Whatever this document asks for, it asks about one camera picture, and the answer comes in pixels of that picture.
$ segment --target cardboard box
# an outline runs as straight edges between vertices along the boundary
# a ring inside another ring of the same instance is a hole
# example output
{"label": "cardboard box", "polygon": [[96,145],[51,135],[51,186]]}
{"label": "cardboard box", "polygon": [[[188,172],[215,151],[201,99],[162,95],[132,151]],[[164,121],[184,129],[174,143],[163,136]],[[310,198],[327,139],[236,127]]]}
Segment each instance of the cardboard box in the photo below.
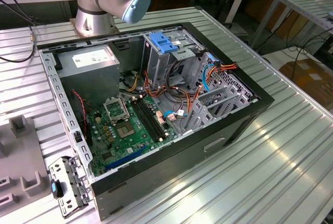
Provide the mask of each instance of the cardboard box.
{"label": "cardboard box", "polygon": [[[294,61],[280,72],[291,78]],[[333,76],[312,59],[297,61],[293,82],[327,110],[333,109]]]}

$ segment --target table leg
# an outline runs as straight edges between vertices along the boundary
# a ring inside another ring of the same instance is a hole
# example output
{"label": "table leg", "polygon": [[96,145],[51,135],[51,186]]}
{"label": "table leg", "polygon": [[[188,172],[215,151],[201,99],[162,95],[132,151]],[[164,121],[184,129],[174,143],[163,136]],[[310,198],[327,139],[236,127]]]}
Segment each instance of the table leg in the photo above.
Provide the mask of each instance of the table leg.
{"label": "table leg", "polygon": [[242,0],[235,0],[231,9],[230,9],[230,12],[228,14],[228,17],[227,19],[225,20],[226,23],[231,23],[234,19],[234,16],[239,8],[239,5],[241,3]]}
{"label": "table leg", "polygon": [[256,30],[253,40],[250,42],[250,47],[254,48],[255,44],[257,43],[259,37],[261,36],[262,31],[265,29],[266,25],[268,24],[268,21],[270,20],[272,14],[275,12],[278,4],[280,3],[280,0],[274,0],[271,7],[267,11],[265,17],[261,21],[258,29]]}
{"label": "table leg", "polygon": [[290,8],[286,7],[286,9],[281,14],[280,18],[277,20],[277,22],[273,26],[271,32],[274,32],[282,24],[283,20],[287,17],[287,15],[289,14],[289,12],[290,12]]}

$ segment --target power supply label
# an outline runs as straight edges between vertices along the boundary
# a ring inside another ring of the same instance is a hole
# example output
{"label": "power supply label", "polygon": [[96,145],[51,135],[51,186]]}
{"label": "power supply label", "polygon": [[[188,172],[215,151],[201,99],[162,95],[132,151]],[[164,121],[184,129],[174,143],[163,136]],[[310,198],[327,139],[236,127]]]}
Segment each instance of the power supply label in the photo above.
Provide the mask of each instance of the power supply label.
{"label": "power supply label", "polygon": [[111,59],[114,60],[114,56],[110,56],[105,50],[90,51],[73,56],[73,61],[77,68],[110,61]]}

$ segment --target sticker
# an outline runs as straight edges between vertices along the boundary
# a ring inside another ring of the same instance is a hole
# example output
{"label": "sticker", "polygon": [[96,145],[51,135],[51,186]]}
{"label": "sticker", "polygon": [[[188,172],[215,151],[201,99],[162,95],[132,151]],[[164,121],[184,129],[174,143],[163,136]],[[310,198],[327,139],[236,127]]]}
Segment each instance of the sticker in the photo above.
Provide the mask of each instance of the sticker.
{"label": "sticker", "polygon": [[105,50],[90,51],[73,56],[73,61],[77,68],[110,61],[111,59],[114,60],[114,56],[110,56]]}
{"label": "sticker", "polygon": [[303,70],[310,69],[310,66],[308,66],[308,64],[305,64],[305,63],[299,63],[298,65],[299,65]]}
{"label": "sticker", "polygon": [[179,116],[182,116],[182,115],[184,115],[184,111],[183,110],[178,110],[176,112],[176,114],[179,115]]}
{"label": "sticker", "polygon": [[317,73],[309,74],[313,80],[321,80],[322,78]]}

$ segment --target metal shelf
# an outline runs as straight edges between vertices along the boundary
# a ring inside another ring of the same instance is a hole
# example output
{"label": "metal shelf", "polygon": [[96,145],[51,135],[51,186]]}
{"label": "metal shelf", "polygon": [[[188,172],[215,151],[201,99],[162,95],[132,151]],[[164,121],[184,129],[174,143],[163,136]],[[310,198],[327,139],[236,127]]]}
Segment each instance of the metal shelf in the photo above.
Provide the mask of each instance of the metal shelf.
{"label": "metal shelf", "polygon": [[267,26],[269,19],[271,18],[280,3],[288,7],[278,21],[280,24],[282,23],[287,13],[290,10],[294,10],[300,15],[306,17],[308,20],[315,23],[317,26],[321,27],[322,29],[331,29],[329,32],[333,33],[333,20],[327,17],[328,13],[333,11],[333,0],[274,0],[271,7],[267,11],[264,19],[261,21],[257,31],[254,34],[253,40],[250,45],[252,48],[258,42],[262,31]]}

